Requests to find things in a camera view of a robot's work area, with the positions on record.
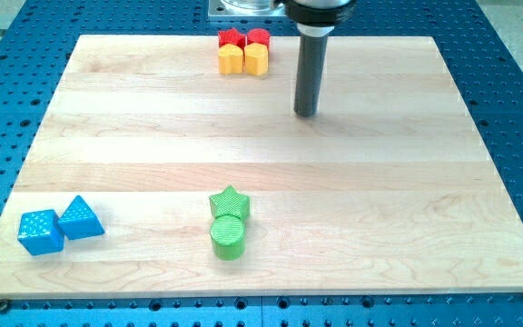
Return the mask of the black robot arm flange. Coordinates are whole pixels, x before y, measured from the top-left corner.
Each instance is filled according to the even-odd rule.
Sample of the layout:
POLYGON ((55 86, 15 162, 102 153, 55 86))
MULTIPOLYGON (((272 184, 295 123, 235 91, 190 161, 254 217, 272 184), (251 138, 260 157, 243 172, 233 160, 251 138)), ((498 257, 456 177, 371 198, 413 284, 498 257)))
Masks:
POLYGON ((335 26, 348 20, 356 9, 356 0, 269 0, 271 9, 283 6, 292 21, 302 25, 335 26))

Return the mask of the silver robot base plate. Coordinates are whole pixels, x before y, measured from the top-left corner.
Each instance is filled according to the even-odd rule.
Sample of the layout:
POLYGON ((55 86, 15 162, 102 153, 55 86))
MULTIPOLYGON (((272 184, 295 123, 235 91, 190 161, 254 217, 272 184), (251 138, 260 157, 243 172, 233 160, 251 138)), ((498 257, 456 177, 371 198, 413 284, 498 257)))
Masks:
POLYGON ((283 5, 272 0, 209 0, 209 17, 285 16, 283 5))

